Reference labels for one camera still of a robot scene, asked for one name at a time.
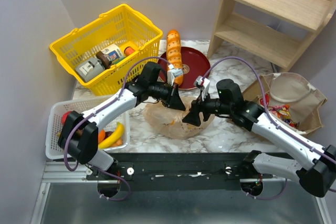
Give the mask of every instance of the wooden shelf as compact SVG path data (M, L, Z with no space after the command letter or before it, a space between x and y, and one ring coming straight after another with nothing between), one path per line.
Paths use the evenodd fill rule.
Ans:
M286 68L300 41L242 15L232 13L215 31L215 36Z
M235 0L309 31L324 21L331 2L328 0Z

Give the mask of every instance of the marble countertop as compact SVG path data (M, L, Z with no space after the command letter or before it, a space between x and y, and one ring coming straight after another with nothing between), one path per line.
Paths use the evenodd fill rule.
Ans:
M182 46L195 48L205 55L209 47L208 40L184 40ZM159 56L166 50L165 40L160 42ZM271 64L243 49L240 49L228 42L224 42L217 53L210 58L213 65L219 59L226 56L239 56L250 62L259 74L272 72ZM209 93L216 97L217 90L215 83L221 79L231 78L245 90L256 78L248 66L237 60L225 60L220 63L210 74L212 86ZM181 96L199 95L197 89L180 91ZM73 99L94 97L95 95L77 83ZM213 122L199 135L186 140L177 140L157 134L151 126L146 123L142 112L146 104L140 104L129 111L131 122L131 138L127 147L119 152L250 152L260 150L262 152L281 152L282 150L268 140L263 140L255 134L241 129L226 119L215 118Z

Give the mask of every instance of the red plate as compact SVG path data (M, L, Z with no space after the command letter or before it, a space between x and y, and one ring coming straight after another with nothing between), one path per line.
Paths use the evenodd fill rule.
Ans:
M179 86L180 90L189 90L196 88L194 82L198 76L203 76L210 68L210 62L204 54L191 47L181 47L182 63L183 63L183 82ZM159 64L163 69L167 69L167 63L159 60ZM163 73L160 73L160 78L165 80Z

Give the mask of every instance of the white plastic basket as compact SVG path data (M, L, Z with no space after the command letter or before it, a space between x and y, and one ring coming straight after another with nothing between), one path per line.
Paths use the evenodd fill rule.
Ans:
M85 110L89 110L102 103L106 99L110 98L110 95L104 95L101 97L95 97L90 99L81 99L73 101L65 101L56 103L52 106L47 128L47 137L46 137L46 156L50 159L59 159L63 158L63 150L57 145L58 136L57 133L62 130L61 119L64 113L72 110L76 110L78 113L81 113ZM124 125L125 131L122 136L122 145L117 147L110 147L104 149L106 152L112 152L124 148L128 145L130 141L130 117L128 112L123 113L111 123L109 123L104 130L105 131L114 131L117 127L117 122L120 122Z

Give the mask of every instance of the yellow plastic crate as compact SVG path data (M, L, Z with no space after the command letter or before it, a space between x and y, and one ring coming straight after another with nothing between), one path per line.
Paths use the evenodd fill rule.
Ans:
M115 94L122 86L129 68L137 61L150 56L158 56L159 43L163 32L143 14L130 6L122 4L100 14L99 18L50 44L57 60L85 88L95 95ZM116 44L122 51L128 46L135 52L112 65L89 82L84 82L75 71L75 67L101 49ZM128 81L141 73L144 61L131 71Z

